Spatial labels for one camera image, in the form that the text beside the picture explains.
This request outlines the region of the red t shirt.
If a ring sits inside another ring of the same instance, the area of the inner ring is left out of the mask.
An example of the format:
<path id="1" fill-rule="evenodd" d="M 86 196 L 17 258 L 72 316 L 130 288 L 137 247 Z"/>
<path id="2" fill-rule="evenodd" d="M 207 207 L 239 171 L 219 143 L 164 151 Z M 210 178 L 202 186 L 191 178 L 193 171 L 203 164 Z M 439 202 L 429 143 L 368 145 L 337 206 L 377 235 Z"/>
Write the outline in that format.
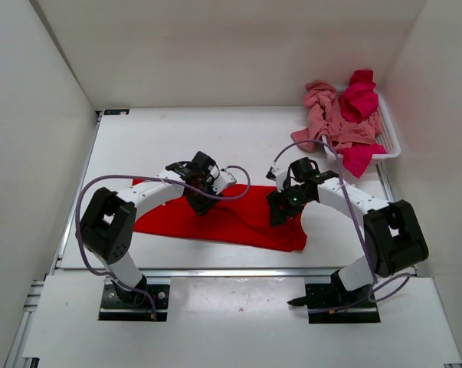
<path id="1" fill-rule="evenodd" d="M 134 231 L 171 238 L 248 245 L 275 251 L 302 251 L 307 235 L 301 217 L 270 225 L 266 196 L 271 186 L 252 186 L 235 201 L 220 201 L 206 215 L 197 215 L 181 197 L 161 205 L 136 220 Z"/>

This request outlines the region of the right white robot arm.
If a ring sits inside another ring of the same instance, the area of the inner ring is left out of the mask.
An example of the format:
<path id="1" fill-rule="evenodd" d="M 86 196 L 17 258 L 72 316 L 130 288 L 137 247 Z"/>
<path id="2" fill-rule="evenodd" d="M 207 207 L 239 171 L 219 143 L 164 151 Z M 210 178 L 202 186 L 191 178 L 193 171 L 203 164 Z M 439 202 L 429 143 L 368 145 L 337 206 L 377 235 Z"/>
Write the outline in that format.
<path id="1" fill-rule="evenodd" d="M 421 226 L 409 202 L 389 202 L 354 186 L 316 161 L 302 158 L 287 169 L 270 167 L 267 178 L 275 190 L 267 195 L 270 224 L 284 225 L 302 214 L 311 202 L 328 206 L 353 221 L 364 255 L 331 276 L 329 296 L 345 307 L 358 290 L 410 268 L 429 256 Z"/>

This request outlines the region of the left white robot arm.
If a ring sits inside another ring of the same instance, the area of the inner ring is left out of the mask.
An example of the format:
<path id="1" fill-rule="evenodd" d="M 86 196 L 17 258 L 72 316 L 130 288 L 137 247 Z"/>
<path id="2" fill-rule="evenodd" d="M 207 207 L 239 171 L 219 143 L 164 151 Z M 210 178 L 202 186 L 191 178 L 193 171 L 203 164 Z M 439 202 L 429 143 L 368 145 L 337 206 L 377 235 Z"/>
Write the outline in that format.
<path id="1" fill-rule="evenodd" d="M 75 214 L 75 237 L 80 255 L 93 274 L 107 276 L 116 296 L 130 307 L 151 301 L 146 276 L 129 253 L 136 221 L 173 199 L 185 198 L 197 215 L 206 215 L 223 198 L 236 179 L 207 154 L 197 152 L 191 161 L 167 165 L 157 176 L 136 179 L 126 189 L 97 189 L 86 209 Z M 92 254 L 103 270 L 87 259 Z"/>

